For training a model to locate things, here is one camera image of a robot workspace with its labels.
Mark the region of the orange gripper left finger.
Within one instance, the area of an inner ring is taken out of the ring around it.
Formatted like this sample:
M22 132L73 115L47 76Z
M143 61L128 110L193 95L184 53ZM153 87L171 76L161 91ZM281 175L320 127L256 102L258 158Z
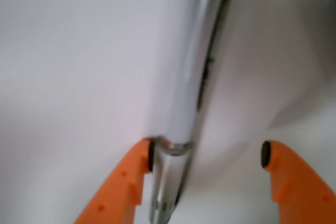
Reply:
M152 172L155 141L142 139L118 163L75 223L133 223L144 177Z

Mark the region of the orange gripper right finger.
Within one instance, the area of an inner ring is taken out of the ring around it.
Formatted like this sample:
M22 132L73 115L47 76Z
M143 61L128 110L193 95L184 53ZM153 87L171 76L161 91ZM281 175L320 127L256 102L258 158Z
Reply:
M334 191L295 151L281 142L265 141L261 166L270 174L280 223L335 223Z

